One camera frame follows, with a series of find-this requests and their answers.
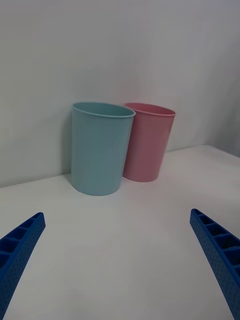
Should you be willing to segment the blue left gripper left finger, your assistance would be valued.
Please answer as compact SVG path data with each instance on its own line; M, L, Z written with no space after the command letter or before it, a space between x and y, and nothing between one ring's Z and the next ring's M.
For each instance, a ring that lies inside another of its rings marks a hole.
M44 214L38 212L0 239L1 320L45 227Z

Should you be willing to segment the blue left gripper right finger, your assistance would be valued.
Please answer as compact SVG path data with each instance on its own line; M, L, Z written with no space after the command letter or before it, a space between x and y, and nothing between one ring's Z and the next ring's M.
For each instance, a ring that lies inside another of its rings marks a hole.
M198 209L189 221L235 320L240 319L240 240Z

